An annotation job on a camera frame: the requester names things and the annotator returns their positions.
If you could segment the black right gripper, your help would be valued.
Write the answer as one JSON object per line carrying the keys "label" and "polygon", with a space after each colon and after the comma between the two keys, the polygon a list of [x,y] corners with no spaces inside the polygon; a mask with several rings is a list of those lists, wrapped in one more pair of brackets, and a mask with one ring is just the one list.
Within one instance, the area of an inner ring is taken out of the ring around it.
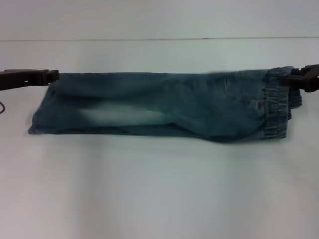
{"label": "black right gripper", "polygon": [[307,93],[315,92],[319,89],[319,65],[294,68],[288,75],[280,77],[280,83],[284,86],[302,86]]}

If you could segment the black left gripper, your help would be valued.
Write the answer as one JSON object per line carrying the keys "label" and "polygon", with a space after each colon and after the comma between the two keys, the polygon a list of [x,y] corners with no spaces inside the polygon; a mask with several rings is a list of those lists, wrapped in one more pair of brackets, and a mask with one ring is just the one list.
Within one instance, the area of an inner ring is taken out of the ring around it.
{"label": "black left gripper", "polygon": [[0,72],[0,90],[46,86],[59,78],[58,70],[4,70]]}

